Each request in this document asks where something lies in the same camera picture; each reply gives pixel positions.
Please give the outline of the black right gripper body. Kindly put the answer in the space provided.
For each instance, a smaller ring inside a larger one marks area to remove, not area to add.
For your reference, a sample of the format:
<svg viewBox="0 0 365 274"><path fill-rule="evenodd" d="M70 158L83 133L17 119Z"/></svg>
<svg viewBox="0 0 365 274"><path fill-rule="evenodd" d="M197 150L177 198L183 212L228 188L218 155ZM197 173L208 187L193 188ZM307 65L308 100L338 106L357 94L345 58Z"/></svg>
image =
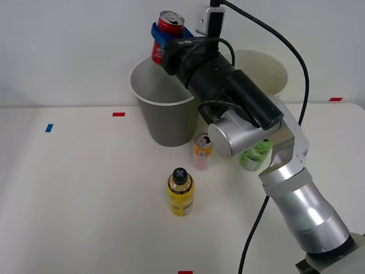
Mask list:
<svg viewBox="0 0 365 274"><path fill-rule="evenodd" d="M205 47L211 42L207 37L181 38L165 45L161 66L168 75L190 74L209 59Z"/></svg>

